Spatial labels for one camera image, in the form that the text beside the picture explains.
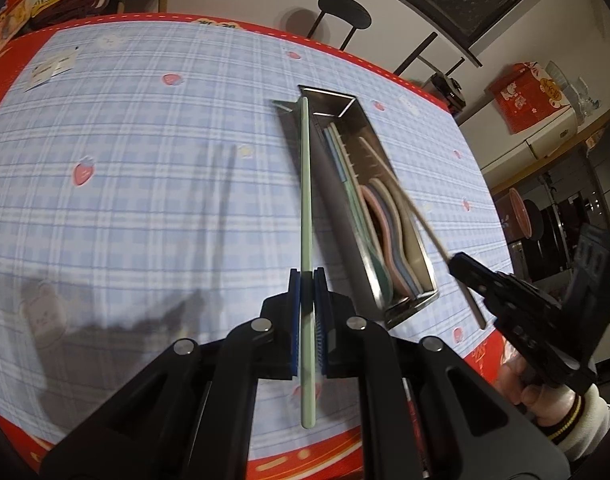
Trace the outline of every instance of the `bar stool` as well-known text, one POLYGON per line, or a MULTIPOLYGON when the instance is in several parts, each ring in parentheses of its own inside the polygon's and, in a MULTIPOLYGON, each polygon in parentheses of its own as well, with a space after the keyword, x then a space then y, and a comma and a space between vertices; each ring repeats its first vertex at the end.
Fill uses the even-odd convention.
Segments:
POLYGON ((360 30, 364 30, 371 25, 371 16, 367 12, 367 9, 355 0, 318 0, 318 8, 320 9, 320 14, 316 18, 307 37, 311 38, 314 35, 323 16, 331 14, 352 26, 352 30, 342 42, 340 50, 345 50, 347 43, 349 43, 349 40, 354 35, 354 32, 356 32, 356 29, 360 28, 360 30))

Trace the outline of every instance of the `screw head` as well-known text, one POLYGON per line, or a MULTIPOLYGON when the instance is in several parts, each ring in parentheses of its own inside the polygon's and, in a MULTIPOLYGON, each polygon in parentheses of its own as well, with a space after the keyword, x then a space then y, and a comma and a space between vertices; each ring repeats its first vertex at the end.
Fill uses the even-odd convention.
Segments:
POLYGON ((257 317, 252 321, 252 328, 256 332, 267 332, 272 327, 272 322, 266 317, 257 317))
POLYGON ((440 352, 444 343, 438 337, 434 337, 433 335, 422 338, 422 346, 427 348, 430 352, 440 352))
POLYGON ((194 351, 194 342, 191 339, 179 339, 174 343, 174 352, 178 355, 191 354, 194 351))
POLYGON ((367 321, 365 321, 365 318, 360 316, 351 316, 349 319, 347 319, 347 326, 352 330, 365 330, 367 321))

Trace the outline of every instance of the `human hand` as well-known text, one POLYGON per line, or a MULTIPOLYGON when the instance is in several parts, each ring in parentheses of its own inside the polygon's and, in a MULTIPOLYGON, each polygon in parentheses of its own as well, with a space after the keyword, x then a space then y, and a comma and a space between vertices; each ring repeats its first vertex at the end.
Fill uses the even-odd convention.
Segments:
POLYGON ((520 375, 527 368, 524 357, 517 355, 501 366, 494 385, 496 390, 514 405, 523 403, 536 415, 536 423, 546 428, 565 418, 574 405, 576 394, 567 386, 551 388, 546 384, 525 385, 520 375))

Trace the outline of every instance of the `blue plaid tablecloth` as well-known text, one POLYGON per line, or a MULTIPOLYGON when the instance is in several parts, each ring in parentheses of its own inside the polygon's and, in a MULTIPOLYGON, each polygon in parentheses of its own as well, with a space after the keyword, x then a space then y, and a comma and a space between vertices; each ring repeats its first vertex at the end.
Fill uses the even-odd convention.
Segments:
MULTIPOLYGON (((0 415, 57 442, 176 338, 222 338, 286 290, 300 258, 300 191, 272 101, 295 101, 299 84, 357 96, 448 250, 511 269, 452 117, 395 82, 232 28, 62 30, 0 104, 0 415), (72 70, 25 91, 38 63, 72 47, 72 70)), ((348 292, 317 196, 314 224, 314 264, 348 292)), ((490 329, 478 330, 422 236, 440 297, 393 333, 438 335, 464 356, 490 329)), ((309 431, 296 386, 261 381, 250 459, 359 424, 354 381, 323 383, 309 431)))

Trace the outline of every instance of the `striped cuff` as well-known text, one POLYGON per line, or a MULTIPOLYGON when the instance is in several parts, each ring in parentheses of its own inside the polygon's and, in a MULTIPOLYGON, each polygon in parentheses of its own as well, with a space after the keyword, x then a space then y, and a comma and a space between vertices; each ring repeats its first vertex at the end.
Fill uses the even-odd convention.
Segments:
POLYGON ((562 442, 567 435, 569 435, 575 428, 576 424, 582 417, 584 411, 584 400, 582 396, 576 394, 572 409, 565 415, 565 418, 554 426, 547 426, 546 428, 540 428, 545 436, 551 440, 554 444, 562 442))

